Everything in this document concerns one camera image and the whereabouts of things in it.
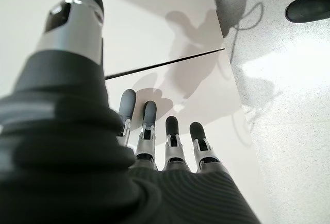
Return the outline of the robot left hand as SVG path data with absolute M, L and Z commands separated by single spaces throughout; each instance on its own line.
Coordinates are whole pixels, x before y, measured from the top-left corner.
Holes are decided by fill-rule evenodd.
M 1 223 L 258 223 L 200 123 L 190 125 L 195 173 L 174 116 L 157 169 L 153 101 L 127 147 L 136 93 L 110 109 L 103 21 L 102 0 L 61 0 L 1 99 Z

